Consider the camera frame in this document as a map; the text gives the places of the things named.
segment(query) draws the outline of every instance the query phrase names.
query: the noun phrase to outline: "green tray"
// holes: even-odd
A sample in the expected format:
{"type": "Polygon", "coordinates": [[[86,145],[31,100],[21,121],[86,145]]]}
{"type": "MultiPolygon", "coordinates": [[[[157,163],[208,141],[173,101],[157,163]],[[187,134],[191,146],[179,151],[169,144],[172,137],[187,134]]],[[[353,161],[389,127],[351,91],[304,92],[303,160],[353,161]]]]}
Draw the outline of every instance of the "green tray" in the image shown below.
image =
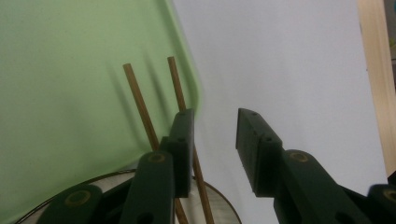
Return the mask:
{"type": "Polygon", "coordinates": [[[0,2],[0,223],[150,151],[122,65],[131,63],[157,135],[199,86],[163,0],[0,2]]]}

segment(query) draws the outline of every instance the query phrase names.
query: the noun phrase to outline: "white backdrop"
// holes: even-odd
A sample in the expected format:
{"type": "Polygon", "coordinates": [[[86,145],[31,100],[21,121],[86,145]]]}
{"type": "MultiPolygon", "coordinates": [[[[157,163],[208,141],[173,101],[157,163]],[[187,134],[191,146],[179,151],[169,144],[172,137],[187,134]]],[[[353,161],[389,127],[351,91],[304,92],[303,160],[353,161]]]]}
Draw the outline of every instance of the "white backdrop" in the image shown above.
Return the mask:
{"type": "Polygon", "coordinates": [[[366,194],[386,174],[356,1],[174,0],[203,86],[196,145],[205,181],[243,223],[277,223],[234,149],[237,108],[259,112],[284,142],[337,183],[366,194]]]}

